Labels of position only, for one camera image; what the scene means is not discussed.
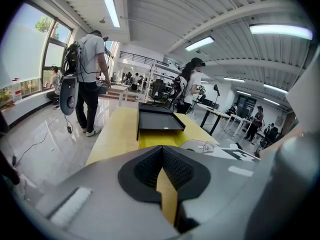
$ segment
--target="black table leg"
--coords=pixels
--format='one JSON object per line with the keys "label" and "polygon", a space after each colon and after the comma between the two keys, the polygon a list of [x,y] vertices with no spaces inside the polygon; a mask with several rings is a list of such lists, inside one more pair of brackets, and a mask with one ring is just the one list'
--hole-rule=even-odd
{"label": "black table leg", "polygon": [[204,118],[203,118],[203,120],[202,120],[202,123],[201,123],[201,125],[200,125],[201,128],[205,125],[205,122],[206,122],[209,114],[210,114],[210,111],[207,110],[206,113],[205,113],[205,116],[204,116]]}
{"label": "black table leg", "polygon": [[220,118],[221,118],[221,115],[218,115],[218,118],[215,120],[215,123],[214,123],[211,131],[209,132],[210,135],[212,135],[212,133],[213,133],[214,130],[216,129],[216,127],[217,127],[217,125],[218,125],[218,123],[219,123]]}

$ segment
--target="black tray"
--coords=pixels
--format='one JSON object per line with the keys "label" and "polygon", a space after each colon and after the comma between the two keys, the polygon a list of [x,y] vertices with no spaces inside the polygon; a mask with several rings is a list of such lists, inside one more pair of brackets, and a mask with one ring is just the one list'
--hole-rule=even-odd
{"label": "black tray", "polygon": [[157,104],[138,104],[136,140],[139,130],[182,130],[186,126],[167,107]]}

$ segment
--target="glossy floor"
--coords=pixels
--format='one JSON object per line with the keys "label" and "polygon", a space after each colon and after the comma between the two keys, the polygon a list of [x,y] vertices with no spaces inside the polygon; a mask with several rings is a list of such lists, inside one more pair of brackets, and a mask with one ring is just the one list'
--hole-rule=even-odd
{"label": "glossy floor", "polygon": [[[116,99],[100,98],[95,126],[103,127],[117,105],[118,100]],[[122,105],[137,108],[138,102],[123,101]],[[49,105],[32,114],[0,140],[0,149],[9,160],[12,159],[13,155],[19,160],[32,144],[44,140],[42,143],[32,146],[17,166],[18,171],[27,181],[25,196],[32,205],[36,204],[50,187],[60,183],[85,166],[91,149],[98,138],[98,135],[87,137],[85,133],[82,133],[75,113],[66,117],[73,127],[72,134],[69,134],[63,114],[60,110],[54,110],[53,107]],[[205,111],[197,108],[188,116],[200,125],[205,116]],[[215,115],[210,114],[204,128],[210,130],[216,118]],[[220,145],[229,147],[231,143],[239,142],[245,151],[253,153],[257,146],[250,144],[247,140],[241,140],[244,133],[232,138],[238,125],[235,123],[232,129],[226,132],[223,131],[226,123],[226,120],[220,120],[212,134]]]}

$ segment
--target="fluorescent light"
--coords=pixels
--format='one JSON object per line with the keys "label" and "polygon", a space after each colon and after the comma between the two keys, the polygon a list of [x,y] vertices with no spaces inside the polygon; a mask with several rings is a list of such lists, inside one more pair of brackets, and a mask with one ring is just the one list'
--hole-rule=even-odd
{"label": "fluorescent light", "polygon": [[210,43],[213,43],[215,40],[211,37],[211,36],[208,36],[208,37],[205,37],[204,39],[201,39],[193,44],[190,44],[189,46],[187,46],[185,49],[190,52],[196,48],[199,48],[201,46],[204,46],[204,45],[207,45],[207,44],[210,44]]}
{"label": "fluorescent light", "polygon": [[239,90],[237,90],[237,92],[238,92],[238,93],[240,93],[240,94],[245,94],[245,95],[251,96],[251,94],[250,94],[250,93],[246,93],[246,92],[239,91]]}
{"label": "fluorescent light", "polygon": [[236,82],[242,82],[244,83],[245,80],[242,80],[242,79],[237,79],[237,78],[228,78],[228,77],[225,77],[224,80],[229,80],[229,81],[236,81]]}
{"label": "fluorescent light", "polygon": [[280,34],[308,40],[313,38],[312,32],[302,26],[257,24],[251,25],[250,31],[252,34]]}
{"label": "fluorescent light", "polygon": [[269,89],[276,90],[278,92],[284,93],[284,94],[288,93],[286,90],[274,87],[272,85],[264,84],[263,86],[266,87],[266,88],[269,88]]}
{"label": "fluorescent light", "polygon": [[111,20],[113,25],[116,28],[120,28],[116,7],[115,7],[115,1],[114,0],[104,0],[104,3],[106,5],[106,8],[108,9],[108,12],[110,14]]}
{"label": "fluorescent light", "polygon": [[265,101],[267,101],[267,102],[270,102],[270,103],[273,103],[273,104],[276,104],[276,105],[280,105],[279,103],[276,103],[276,102],[274,102],[274,101],[272,101],[272,100],[270,100],[270,99],[267,99],[267,98],[263,98]]}

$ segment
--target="railing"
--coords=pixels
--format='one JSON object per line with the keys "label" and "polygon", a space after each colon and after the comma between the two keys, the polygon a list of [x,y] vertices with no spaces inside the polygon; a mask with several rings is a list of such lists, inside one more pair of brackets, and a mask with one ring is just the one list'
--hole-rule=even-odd
{"label": "railing", "polygon": [[158,60],[154,60],[152,58],[148,58],[148,57],[144,57],[141,55],[137,55],[137,54],[133,54],[133,53],[129,53],[129,52],[125,52],[125,51],[120,51],[120,59],[126,59],[126,60],[130,60],[133,62],[140,62],[143,64],[148,64],[148,65],[152,65],[154,62],[156,62],[157,64],[161,64],[163,66],[169,66],[166,63],[163,63],[161,61]]}

